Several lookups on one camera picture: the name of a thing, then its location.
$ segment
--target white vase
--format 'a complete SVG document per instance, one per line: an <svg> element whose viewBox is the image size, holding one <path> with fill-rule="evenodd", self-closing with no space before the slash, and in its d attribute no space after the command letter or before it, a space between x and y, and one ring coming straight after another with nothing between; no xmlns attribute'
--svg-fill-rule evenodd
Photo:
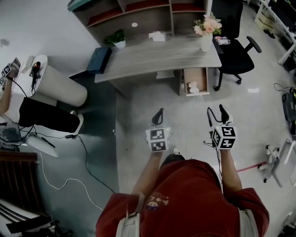
<svg viewBox="0 0 296 237"><path fill-rule="evenodd" d="M208 52L213 40L213 34L204 33L202 37L202 51Z"/></svg>
<svg viewBox="0 0 296 237"><path fill-rule="evenodd" d="M125 40L124 40L124 41L120 41L120 42L118 42L118 43L114 43L114 45L115 45L116 47L118 47L119 49L123 49L123 48L126 46L126 42L125 42Z"/></svg>

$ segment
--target shirt sleeve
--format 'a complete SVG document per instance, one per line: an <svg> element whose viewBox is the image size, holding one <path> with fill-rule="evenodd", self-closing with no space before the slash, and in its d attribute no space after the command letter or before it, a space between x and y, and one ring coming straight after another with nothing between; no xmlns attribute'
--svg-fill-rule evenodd
<svg viewBox="0 0 296 237"><path fill-rule="evenodd" d="M248 225L253 229L253 236L263 237L266 234L269 225L269 212L253 188L244 188L232 194L228 201L239 208L240 220L248 220ZM247 215L247 218L242 218L243 213ZM244 224L246 224L245 221L241 222L241 230L246 227Z"/></svg>
<svg viewBox="0 0 296 237"><path fill-rule="evenodd" d="M96 237L113 237L116 235L119 221L132 214L138 205L139 196L123 193L113 194L96 224Z"/></svg>

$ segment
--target teal shelf top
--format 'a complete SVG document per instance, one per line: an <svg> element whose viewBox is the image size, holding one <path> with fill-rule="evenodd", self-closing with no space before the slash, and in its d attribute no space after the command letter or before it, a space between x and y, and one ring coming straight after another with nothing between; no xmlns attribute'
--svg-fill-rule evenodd
<svg viewBox="0 0 296 237"><path fill-rule="evenodd" d="M72 12L76 8L82 6L83 4L86 4L86 3L90 2L90 1L92 1L92 0L71 0L68 3L68 10L69 10L69 12Z"/></svg>

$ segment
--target potted plant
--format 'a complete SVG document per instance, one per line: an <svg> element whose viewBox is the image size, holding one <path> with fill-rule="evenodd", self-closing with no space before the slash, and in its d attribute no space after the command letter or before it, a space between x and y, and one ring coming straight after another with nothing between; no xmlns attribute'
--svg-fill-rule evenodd
<svg viewBox="0 0 296 237"><path fill-rule="evenodd" d="M213 35L221 34L222 24L219 23L220 20L216 19L214 16L204 16L204 21L195 20L194 31L196 34L202 35L202 51L207 52L210 49Z"/></svg>
<svg viewBox="0 0 296 237"><path fill-rule="evenodd" d="M112 43L119 49L123 49L126 46L123 30L120 29L116 31L114 34L107 36L105 42Z"/></svg>

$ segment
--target black pants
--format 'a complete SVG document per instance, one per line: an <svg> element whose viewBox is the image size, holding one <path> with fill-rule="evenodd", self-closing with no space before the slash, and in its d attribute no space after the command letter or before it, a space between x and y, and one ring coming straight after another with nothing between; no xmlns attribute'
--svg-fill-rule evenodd
<svg viewBox="0 0 296 237"><path fill-rule="evenodd" d="M161 167L168 164L169 162L172 161L184 161L185 158L182 155L175 155L175 154L170 154L167 156L167 158L164 160L162 163Z"/></svg>
<svg viewBox="0 0 296 237"><path fill-rule="evenodd" d="M18 124L22 127L41 125L53 130L73 133L79 123L77 116L29 98L24 98L19 109Z"/></svg>

